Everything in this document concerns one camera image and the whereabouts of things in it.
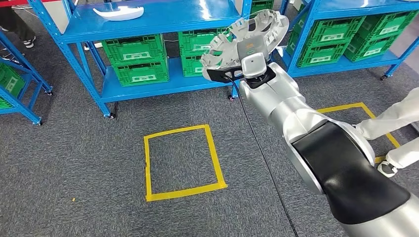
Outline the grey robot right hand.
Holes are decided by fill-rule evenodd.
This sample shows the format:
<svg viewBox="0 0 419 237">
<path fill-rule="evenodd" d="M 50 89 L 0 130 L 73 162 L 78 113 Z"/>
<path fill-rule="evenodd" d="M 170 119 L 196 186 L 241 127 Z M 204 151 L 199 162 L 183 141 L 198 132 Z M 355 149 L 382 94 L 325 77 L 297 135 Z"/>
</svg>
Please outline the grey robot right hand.
<svg viewBox="0 0 419 237">
<path fill-rule="evenodd" d="M 244 38 L 237 42 L 237 52 L 240 60 L 256 53 L 262 53 L 265 61 L 269 58 L 269 53 L 263 36 Z"/>
</svg>

